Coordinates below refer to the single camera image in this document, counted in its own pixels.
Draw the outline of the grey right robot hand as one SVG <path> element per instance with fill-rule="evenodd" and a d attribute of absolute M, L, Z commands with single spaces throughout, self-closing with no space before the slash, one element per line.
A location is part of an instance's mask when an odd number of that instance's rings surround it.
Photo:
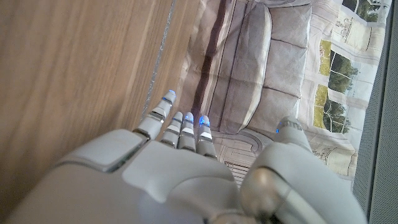
<path fill-rule="evenodd" d="M 132 131 L 61 158 L 8 223 L 366 223 L 357 199 L 284 117 L 241 184 L 216 157 L 207 116 L 175 113 L 168 91 Z"/>

